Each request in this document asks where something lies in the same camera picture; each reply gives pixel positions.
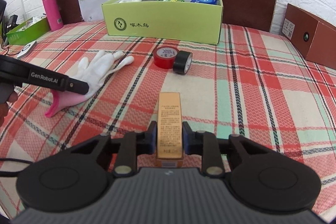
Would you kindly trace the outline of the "person's left hand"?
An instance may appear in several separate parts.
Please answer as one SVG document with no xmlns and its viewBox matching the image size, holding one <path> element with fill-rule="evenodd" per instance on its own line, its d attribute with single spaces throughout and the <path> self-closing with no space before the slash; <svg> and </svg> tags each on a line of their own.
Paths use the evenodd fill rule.
<svg viewBox="0 0 336 224">
<path fill-rule="evenodd" d="M 5 117 L 9 112 L 9 103 L 13 103 L 18 99 L 17 93 L 14 91 L 14 85 L 1 83 L 1 110 L 0 110 L 0 126 L 3 125 Z"/>
</svg>

